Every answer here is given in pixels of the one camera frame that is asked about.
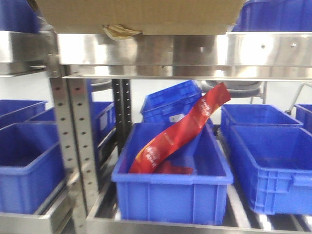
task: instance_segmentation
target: crate label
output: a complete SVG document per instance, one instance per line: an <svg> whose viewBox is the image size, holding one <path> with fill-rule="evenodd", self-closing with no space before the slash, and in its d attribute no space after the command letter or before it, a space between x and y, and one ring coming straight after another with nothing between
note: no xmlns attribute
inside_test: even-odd
<svg viewBox="0 0 312 234"><path fill-rule="evenodd" d="M107 113L102 115L99 120L101 131L107 126Z"/></svg>
<svg viewBox="0 0 312 234"><path fill-rule="evenodd" d="M176 123L176 122L179 122L181 119L183 119L184 116L185 116L184 114L178 114L175 116L170 116L169 120L171 123Z"/></svg>

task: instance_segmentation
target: perforated metal upright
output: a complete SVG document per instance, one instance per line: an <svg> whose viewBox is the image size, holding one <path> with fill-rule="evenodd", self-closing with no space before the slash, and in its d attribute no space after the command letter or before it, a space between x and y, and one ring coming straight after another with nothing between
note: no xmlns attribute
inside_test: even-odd
<svg viewBox="0 0 312 234"><path fill-rule="evenodd" d="M311 81L312 57L306 53L312 44L311 33L137 35L120 41L105 35L59 34L58 42L58 57L56 53L48 57L49 74L65 167L69 173L77 172L80 187L71 186L72 175L68 175L68 185L77 195L76 202L81 202L88 214L88 233L269 233L254 229L257 225L248 223L246 214L242 222L240 212L233 212L237 227L232 229L114 220L111 213L117 209L116 192L110 180L104 181L102 186L100 179L90 79L108 78L113 81L120 152L132 126L129 79ZM62 73L58 73L59 64L64 68ZM229 196L232 208L241 210L242 205L237 205L236 200L240 197L236 191L230 191ZM107 216L98 212L102 208L109 213ZM77 224L80 222L78 216L73 216L73 219ZM83 228L76 225L77 233L83 233L79 232Z"/></svg>
<svg viewBox="0 0 312 234"><path fill-rule="evenodd" d="M56 40L53 33L46 33L47 72L50 77L51 91L55 105L58 134L60 138L67 187L72 202L72 218L76 234L85 234L87 209L85 192L82 183L80 161L76 141L76 132L72 115L72 104L69 96L66 67L59 65Z"/></svg>

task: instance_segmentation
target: crate rim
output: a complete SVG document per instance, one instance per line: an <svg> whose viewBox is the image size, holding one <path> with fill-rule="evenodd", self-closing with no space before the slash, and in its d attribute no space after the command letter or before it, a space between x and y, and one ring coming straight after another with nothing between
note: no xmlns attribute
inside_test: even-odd
<svg viewBox="0 0 312 234"><path fill-rule="evenodd" d="M151 111L159 110L159 109L162 109L162 108L164 108L164 107L166 107L166 106L175 105L175 104L177 104L177 103L179 103L179 102L181 102L181 101L185 101L185 100L188 100L189 98L193 98L193 97L196 97L196 96L199 96L199 95L201 95L201 94L193 94L193 95L187 96L187 97L185 97L185 98L181 98L181 99L179 99L179 100L177 100L177 101L173 101L173 102L164 104L164 105L162 105L162 106L155 107L155 108L150 109L150 110L147 110L147 111L143 111L143 107L142 107L141 110L140 110L140 113L141 113L141 114L144 114L144 113L148 113L148 112L151 112Z"/></svg>
<svg viewBox="0 0 312 234"><path fill-rule="evenodd" d="M226 109L227 106L269 106L274 108L275 110L277 110L278 112L280 112L281 114L283 114L284 116L286 116L287 118L290 118L291 120L293 120L295 123L243 123L243 122L237 122L231 115L231 113L229 113L229 111ZM303 126L303 123L295 118L293 118L292 116L286 114L285 112L283 112L282 110L280 110L278 107L276 107L275 105L270 105L270 104L224 104L221 106L221 110L226 112L228 114L228 118L232 121L232 123L236 124L236 125L256 125L256 126Z"/></svg>
<svg viewBox="0 0 312 234"><path fill-rule="evenodd" d="M4 128L0 129L0 132L3 131L6 128L9 127L13 127L13 126L18 126L18 125L54 125L55 124L50 124L50 123L31 123L31 122L23 122L23 123L13 123L10 124ZM18 175L18 176L22 176L22 175L26 175L28 173L31 173L34 169L36 169L40 162L44 159L44 157L50 153L51 151L55 150L58 146L60 146L59 141L56 142L55 144L53 144L49 149L47 149L46 151L44 151L41 155L39 155L35 160L33 160L32 162L30 162L29 164L27 164L25 167L15 167L15 166L0 166L0 175Z"/></svg>
<svg viewBox="0 0 312 234"><path fill-rule="evenodd" d="M302 170L302 169L288 169L288 168L285 168L285 169L282 169L282 168L269 168L269 167L262 167L260 166L255 158L253 157L253 154L250 152L249 148L246 146L245 142L243 141L243 139L241 138L240 134L237 132L236 128L279 128L278 126L246 126L246 125L234 125L231 127L231 131L233 131L233 133L235 134L235 137L238 139L238 141L240 142L241 146L244 147L244 150L249 158L249 160L251 161L251 163L253 164L253 166L255 168L257 168L258 170L262 170L262 171L269 171L269 172L284 172L285 173L285 170L287 170L287 173L301 173L301 174L310 174L312 173L312 169L311 170ZM291 129L294 129L294 127L291 127L291 126L285 126L283 128L291 128ZM310 135L310 137L312 138L312 134L310 132L308 132L306 129L304 128L295 128L295 129L298 129L298 131L302 131L308 135Z"/></svg>
<svg viewBox="0 0 312 234"><path fill-rule="evenodd" d="M193 94L193 95L190 95L190 96L187 96L187 97L185 97L185 98L181 98L181 99L179 99L179 100L177 100L177 101L174 101L174 102L170 102L170 103L167 103L167 104L164 104L164 105L155 107L155 108L153 108L153 109L149 109L149 110L143 111L143 110L144 110L144 107L145 107L145 103L146 103L146 101L147 101L147 98L150 97L151 95L155 95L155 94L157 94L157 93L161 93L161 92L163 92L164 90L167 90L167 89L173 89L175 86L181 85L181 84L184 84L184 83L187 83L187 82L188 82L188 83L194 84L194 86L196 87L198 93ZM154 111L154 110L163 108L164 106L168 106L168 105L172 105L172 104L175 104L175 103L177 103L177 102L180 102L181 100L186 100L186 99L192 98L192 97L194 97L194 96L196 96L196 95L201 95L201 93L202 93L202 90L199 88L199 86L198 86L198 84L196 83L196 81L190 79L190 80L181 82L181 83L179 83L179 84L176 84L176 85L167 87L167 88L165 88L165 89L156 91L156 92L154 92L154 93L151 93L151 94L148 94L147 96L145 96L145 99L144 99L143 105L142 105L142 107L141 107L140 113L143 114L143 113L146 113L146 112L149 112L149 111Z"/></svg>
<svg viewBox="0 0 312 234"><path fill-rule="evenodd" d="M9 113L6 113L4 115L0 115L0 118L4 117L4 116L7 116L7 115L10 115L12 113L16 113L16 112L19 112L19 111L22 111L22 110L25 110L25 109L28 109L30 107L34 107L34 106L37 106L37 105L41 105L41 104L47 104L48 101L42 101L42 100L23 100L23 99L20 99L20 100L16 100L16 99L1 99L0 101L33 101L33 102L37 102L37 103L34 103L32 105L29 105L29 106L25 106L23 108L20 108L20 109L17 109L15 111L11 111Z"/></svg>
<svg viewBox="0 0 312 234"><path fill-rule="evenodd" d="M130 145L130 140L132 139L135 129L139 125L163 125L163 123L135 123L133 125L132 131L125 143L124 150L121 152L118 162L112 173L112 181L117 183L122 182L135 182L135 183L151 183L151 184L176 184L176 185L193 185L193 184L210 184L210 185L229 185L233 183L233 174L230 167L227 164L224 154L221 152L217 142L213 140L213 144L216 148L216 153L220 160L220 164L225 173L224 176L215 175L175 175L175 174L130 174L130 173L119 173L121 163L127 155L127 149ZM214 136L212 130L209 126L204 126L210 136Z"/></svg>
<svg viewBox="0 0 312 234"><path fill-rule="evenodd" d="M296 107L296 108L298 108L298 109L301 109L301 110L303 110L303 111L305 111L305 112L309 112L309 113L311 113L312 114L312 111L311 110L309 110L309 109L307 109L307 108L305 108L304 106L307 106L307 105L309 105L309 106L311 106L312 107L312 104L295 104L294 106Z"/></svg>

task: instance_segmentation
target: metal shelf rack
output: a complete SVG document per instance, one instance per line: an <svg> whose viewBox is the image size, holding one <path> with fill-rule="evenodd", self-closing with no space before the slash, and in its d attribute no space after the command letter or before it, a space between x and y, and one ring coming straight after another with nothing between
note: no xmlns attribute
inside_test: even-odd
<svg viewBox="0 0 312 234"><path fill-rule="evenodd" d="M305 217L292 220L288 231L274 231L271 217L251 214L237 188L229 188L227 215L233 227L159 224L115 220L116 193L110 180L100 180L93 123L90 80L112 79L120 152L131 129L130 79L198 79L311 81L312 33L227 33L219 36L145 36L114 41L105 35L59 34L58 52L49 54L48 71L55 100L66 167L79 172L79 188L72 189L85 202L84 220L76 222L77 234L93 233L290 233L311 231ZM106 166L106 173L113 166Z"/></svg>

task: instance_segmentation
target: stainless steel shelf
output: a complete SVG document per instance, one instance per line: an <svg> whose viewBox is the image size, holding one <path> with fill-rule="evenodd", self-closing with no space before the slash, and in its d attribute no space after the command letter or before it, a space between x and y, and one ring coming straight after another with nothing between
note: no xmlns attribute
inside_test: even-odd
<svg viewBox="0 0 312 234"><path fill-rule="evenodd" d="M59 34L67 78L209 80L312 79L312 33L250 32L218 36Z"/></svg>
<svg viewBox="0 0 312 234"><path fill-rule="evenodd" d="M36 214L0 213L1 234L60 234L71 217L65 183L59 184Z"/></svg>
<svg viewBox="0 0 312 234"><path fill-rule="evenodd" d="M107 162L108 172L111 172L116 160L117 154L112 155ZM254 213L237 184L228 188L223 226L120 220L116 187L110 182L109 173L105 181L87 217L88 234L306 234L312 231L310 216Z"/></svg>
<svg viewBox="0 0 312 234"><path fill-rule="evenodd" d="M44 69L44 35L0 31L0 77Z"/></svg>

